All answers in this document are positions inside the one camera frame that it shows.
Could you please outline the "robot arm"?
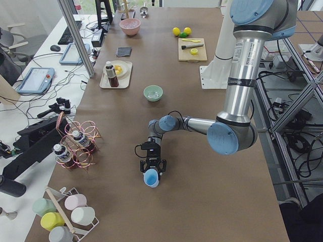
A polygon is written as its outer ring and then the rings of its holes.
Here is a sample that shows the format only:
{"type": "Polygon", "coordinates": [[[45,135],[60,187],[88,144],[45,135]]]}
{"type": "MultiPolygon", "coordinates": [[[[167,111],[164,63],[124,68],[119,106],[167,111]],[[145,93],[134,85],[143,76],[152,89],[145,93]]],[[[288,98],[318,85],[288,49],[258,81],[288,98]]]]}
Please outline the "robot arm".
{"type": "Polygon", "coordinates": [[[266,41],[292,36],[296,28],[297,1],[233,1],[229,16],[236,39],[224,109],[215,120],[165,115],[149,122],[148,140],[141,144],[147,152],[140,160],[144,183],[156,187],[167,162],[161,158],[164,133],[195,131],[207,136],[211,148],[231,155],[251,147],[257,131],[248,117],[251,94],[256,84],[262,50],[266,41]]]}

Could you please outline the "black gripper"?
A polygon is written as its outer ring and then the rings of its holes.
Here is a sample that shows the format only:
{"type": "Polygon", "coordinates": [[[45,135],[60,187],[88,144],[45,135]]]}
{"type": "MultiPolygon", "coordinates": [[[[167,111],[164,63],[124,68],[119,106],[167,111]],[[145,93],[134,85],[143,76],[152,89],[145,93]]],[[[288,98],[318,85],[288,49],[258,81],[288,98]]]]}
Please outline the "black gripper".
{"type": "Polygon", "coordinates": [[[141,150],[145,150],[147,152],[145,160],[140,161],[140,171],[142,172],[142,176],[149,169],[155,169],[158,173],[158,181],[161,180],[163,172],[166,171],[167,161],[165,159],[161,159],[161,147],[156,142],[147,141],[141,145],[141,150]]]}

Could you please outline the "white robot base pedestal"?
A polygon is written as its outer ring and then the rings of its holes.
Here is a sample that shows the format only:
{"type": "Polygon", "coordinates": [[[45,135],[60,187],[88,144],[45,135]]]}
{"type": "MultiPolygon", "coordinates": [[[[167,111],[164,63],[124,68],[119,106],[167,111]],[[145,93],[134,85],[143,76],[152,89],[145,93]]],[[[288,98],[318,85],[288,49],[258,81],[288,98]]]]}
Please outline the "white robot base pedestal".
{"type": "Polygon", "coordinates": [[[227,2],[223,23],[213,60],[208,66],[200,66],[202,89],[226,89],[231,70],[236,38],[234,23],[230,17],[232,1],[227,2]]]}

